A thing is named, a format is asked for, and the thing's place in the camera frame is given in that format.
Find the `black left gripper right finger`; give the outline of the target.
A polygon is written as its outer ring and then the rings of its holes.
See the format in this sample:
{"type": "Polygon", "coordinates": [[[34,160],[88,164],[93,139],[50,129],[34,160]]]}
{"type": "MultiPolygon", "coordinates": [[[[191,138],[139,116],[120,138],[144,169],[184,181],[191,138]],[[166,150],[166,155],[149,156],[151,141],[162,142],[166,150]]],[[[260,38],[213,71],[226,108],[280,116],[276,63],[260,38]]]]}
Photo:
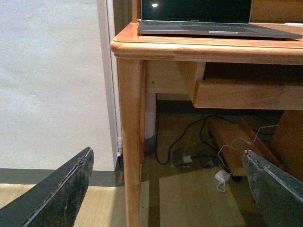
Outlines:
{"type": "Polygon", "coordinates": [[[243,166],[250,190],[269,227],[303,225],[303,183],[252,150],[243,166]]]}

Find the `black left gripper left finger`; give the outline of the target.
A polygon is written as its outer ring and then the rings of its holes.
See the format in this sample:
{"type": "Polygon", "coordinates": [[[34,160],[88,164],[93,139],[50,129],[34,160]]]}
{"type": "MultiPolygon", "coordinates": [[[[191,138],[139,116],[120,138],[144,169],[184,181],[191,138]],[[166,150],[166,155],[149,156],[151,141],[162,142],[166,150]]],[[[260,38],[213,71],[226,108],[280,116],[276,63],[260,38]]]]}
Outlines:
{"type": "Polygon", "coordinates": [[[2,227],[72,227],[86,195],[94,152],[85,148],[0,210],[2,227]]]}

